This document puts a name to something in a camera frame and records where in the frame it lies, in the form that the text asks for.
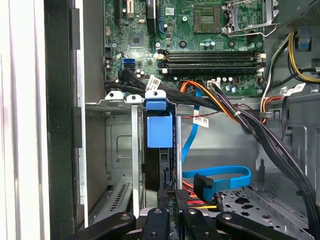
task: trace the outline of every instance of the cable tie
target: cable tie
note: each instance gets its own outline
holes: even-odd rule
[[[233,116],[236,117],[236,116],[238,116],[240,114],[241,114],[241,112],[237,111]]]
[[[296,191],[296,194],[298,196],[307,196],[307,195],[312,195],[313,192],[312,191]]]

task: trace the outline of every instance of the motherboard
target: motherboard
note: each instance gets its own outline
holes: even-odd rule
[[[227,34],[263,21],[263,0],[105,0],[105,79],[119,82],[127,68],[180,89],[202,79],[227,96],[260,97],[265,67],[263,36]],[[189,87],[188,94],[195,94]]]

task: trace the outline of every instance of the green circuit board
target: green circuit board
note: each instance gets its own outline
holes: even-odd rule
[[[118,79],[118,70],[123,67],[125,58],[135,59],[136,71],[143,72],[138,75],[147,83],[150,75],[154,75],[166,84],[179,89],[181,80],[194,80],[201,78],[204,81],[212,79],[229,78],[228,74],[192,74],[174,75],[162,74],[158,68],[157,49],[161,48],[176,52],[227,52],[227,51],[257,51],[264,49],[263,37],[241,36],[227,37],[221,34],[219,29],[225,24],[225,14],[220,8],[225,0],[159,0],[159,22],[168,27],[165,32],[159,32],[156,36],[150,35],[146,24],[146,0],[105,0],[105,47],[110,50],[112,59],[105,77],[110,81]],[[253,1],[250,4],[238,5],[237,21],[240,28],[250,24],[259,24],[263,20],[263,0]],[[122,14],[122,10],[128,9],[128,4],[133,4],[133,12]],[[117,11],[120,10],[120,21],[115,24]],[[221,90],[229,96],[260,97],[262,87],[259,76],[245,74],[232,76],[236,81],[221,81]],[[188,88],[189,94],[195,90]]]

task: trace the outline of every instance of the cpu socket lever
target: cpu socket lever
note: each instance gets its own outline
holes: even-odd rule
[[[222,28],[222,34],[228,37],[245,37],[252,35],[262,35],[265,38],[272,34],[276,29],[278,23],[274,23],[275,17],[278,15],[279,10],[275,9],[279,2],[277,0],[265,0],[264,12],[265,21],[260,24],[249,24],[245,28],[240,28],[238,22],[238,12],[240,4],[253,4],[258,0],[234,0],[225,2],[221,9],[227,14],[229,22],[225,27]]]

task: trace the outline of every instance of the blue latch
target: blue latch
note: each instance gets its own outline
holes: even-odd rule
[[[166,100],[147,100],[145,104],[145,109],[165,111],[167,109],[167,101]]]
[[[172,148],[174,145],[173,116],[148,116],[146,118],[147,147]]]

